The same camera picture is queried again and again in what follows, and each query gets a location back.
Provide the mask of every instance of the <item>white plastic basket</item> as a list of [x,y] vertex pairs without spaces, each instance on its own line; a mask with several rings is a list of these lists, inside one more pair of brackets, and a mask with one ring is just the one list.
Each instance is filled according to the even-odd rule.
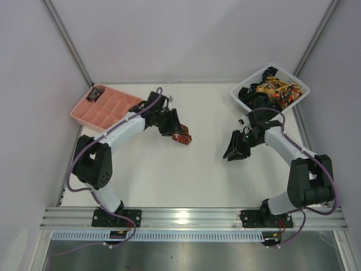
[[288,83],[288,84],[296,83],[300,87],[300,89],[302,91],[301,97],[299,97],[295,102],[291,103],[285,110],[282,111],[282,113],[286,113],[287,111],[291,110],[292,107],[294,107],[297,103],[299,103],[301,100],[303,100],[310,93],[310,88],[305,83],[303,83],[300,79],[298,79],[296,76],[290,74],[289,72],[287,72],[286,70],[278,67],[275,64],[269,64],[269,65],[263,67],[262,69],[260,69],[258,72],[255,72],[254,74],[252,74],[251,76],[249,76],[245,80],[243,80],[241,83],[236,85],[234,88],[232,88],[231,96],[240,105],[240,109],[241,109],[243,114],[247,115],[252,109],[250,109],[243,102],[241,102],[240,99],[238,99],[238,92],[243,87],[249,88],[250,85],[253,84],[253,83],[262,82],[262,74],[270,66],[278,69],[278,71],[277,71],[277,73],[275,75],[276,78],[278,78],[278,79],[280,79],[280,80],[282,80],[282,81],[284,81],[285,83]]

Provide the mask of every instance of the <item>small item in tray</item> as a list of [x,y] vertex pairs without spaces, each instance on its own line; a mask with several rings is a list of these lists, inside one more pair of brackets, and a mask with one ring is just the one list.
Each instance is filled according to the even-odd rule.
[[273,92],[275,92],[277,89],[279,89],[285,85],[286,85],[286,83],[282,82],[281,80],[277,79],[276,77],[267,76],[265,81],[263,83],[260,83],[256,87],[256,92],[263,92],[263,93],[266,93],[267,95],[270,95]]
[[103,92],[104,92],[103,89],[92,88],[86,99],[91,103],[95,103],[96,100],[98,100],[99,97],[103,94]]
[[181,144],[185,144],[188,145],[189,143],[191,143],[192,141],[192,136],[190,135],[189,129],[188,127],[186,127],[185,125],[181,124],[180,125],[182,127],[182,129],[184,130],[184,134],[181,133],[173,133],[171,135],[171,138]]
[[282,109],[286,109],[291,103],[302,95],[300,87],[296,83],[292,83],[277,89],[270,95],[271,102],[279,104]]

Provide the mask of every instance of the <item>metal panel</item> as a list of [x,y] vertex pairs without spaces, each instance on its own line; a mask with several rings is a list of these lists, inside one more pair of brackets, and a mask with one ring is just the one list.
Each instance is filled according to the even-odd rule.
[[[52,241],[49,256],[86,243]],[[48,261],[48,271],[344,270],[333,233],[324,231],[303,232],[279,250],[243,242],[129,242],[111,250],[91,246]]]

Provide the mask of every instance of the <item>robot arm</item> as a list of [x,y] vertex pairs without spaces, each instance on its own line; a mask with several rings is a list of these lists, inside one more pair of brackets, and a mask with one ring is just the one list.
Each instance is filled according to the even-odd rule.
[[265,209],[264,212],[270,216],[281,215],[297,208],[334,199],[329,179],[303,152],[307,151],[311,154],[332,175],[332,163],[327,155],[317,155],[306,148],[300,151],[283,136],[281,123],[264,120],[262,112],[253,111],[248,117],[249,131],[247,133],[239,130],[233,131],[230,145],[223,158],[228,161],[246,159],[250,157],[252,147],[265,143],[272,147],[290,166],[287,190],[279,196],[264,200],[261,206],[261,209]]
[[[112,177],[112,154],[127,140],[134,135],[144,131],[150,126],[156,126],[162,136],[173,136],[175,134],[190,137],[178,120],[177,110],[169,108],[169,98],[152,92],[147,101],[142,101],[134,106],[122,120],[114,124],[96,137],[83,135],[78,139],[74,157],[91,142],[102,139],[90,147],[78,160],[73,168],[73,174],[91,188],[99,204],[110,212],[122,214],[123,202],[111,188]],[[159,99],[148,111],[141,110],[156,99]]]

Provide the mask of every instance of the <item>white wall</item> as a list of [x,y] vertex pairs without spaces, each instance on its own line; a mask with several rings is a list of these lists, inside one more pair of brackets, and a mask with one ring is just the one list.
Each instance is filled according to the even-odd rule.
[[53,0],[94,82],[294,71],[330,0]]
[[300,78],[311,89],[301,103],[318,153],[333,163],[341,207],[361,252],[361,2],[341,1]]
[[69,114],[87,86],[39,0],[0,1],[0,44],[0,259],[27,228],[25,270],[45,207],[56,204],[78,131]]

